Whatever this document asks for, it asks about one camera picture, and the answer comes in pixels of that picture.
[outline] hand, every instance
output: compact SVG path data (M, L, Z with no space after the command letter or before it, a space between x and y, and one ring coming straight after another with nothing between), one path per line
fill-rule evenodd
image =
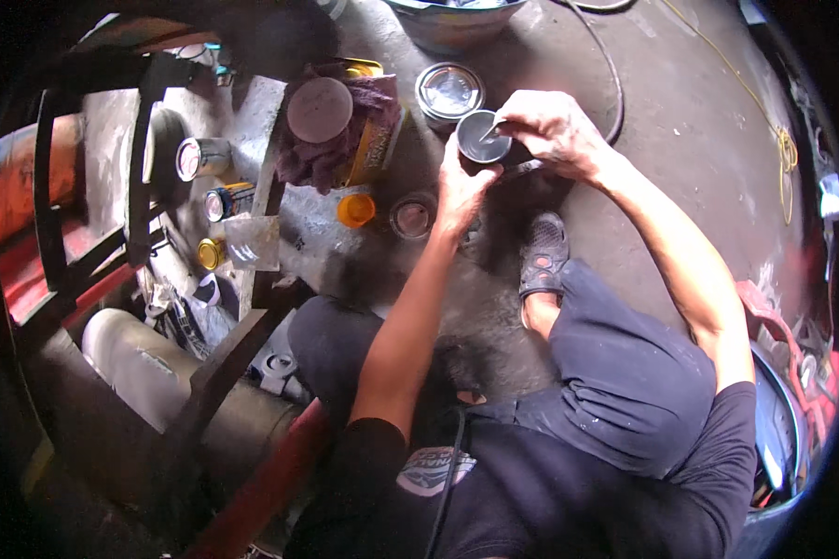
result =
M574 97L561 91L519 90L497 111L498 129L567 178L589 181L615 151Z
M503 166L493 164L475 176L463 170L457 134L451 134L445 145L445 159L438 171L438 216L435 227L440 232L459 238L479 213L485 191L503 173Z

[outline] bucket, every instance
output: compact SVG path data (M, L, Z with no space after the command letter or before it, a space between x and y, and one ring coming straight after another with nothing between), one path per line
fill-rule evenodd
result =
M477 9L419 0L385 0L417 46L443 55L456 55L492 40L525 2L515 0L506 6Z

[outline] left hand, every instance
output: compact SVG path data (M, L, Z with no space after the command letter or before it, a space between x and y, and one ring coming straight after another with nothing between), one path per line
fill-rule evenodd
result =
M475 176L463 170L457 134L445 145L445 159L438 171L438 216L435 227L459 238L479 213L485 191L503 173L503 166L493 164Z

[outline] black t-shirt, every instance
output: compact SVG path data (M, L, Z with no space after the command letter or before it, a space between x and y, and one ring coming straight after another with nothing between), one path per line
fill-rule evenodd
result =
M727 387L666 479L627 474L537 431L470 421L436 557L723 557L751 498L754 413L751 383ZM452 453L408 456L390 423L352 423L286 558L421 557Z

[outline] forearm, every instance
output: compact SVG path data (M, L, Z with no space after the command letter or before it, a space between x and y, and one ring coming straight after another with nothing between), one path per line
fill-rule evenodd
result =
M640 232L696 342L716 365L728 348L734 355L733 369L718 371L718 389L738 378L749 379L743 306L715 247L671 198L623 156L612 151L598 169L593 185L612 198Z
M413 409L432 360L456 248L455 234L433 228L413 273L370 345L351 421L385 419L410 439Z

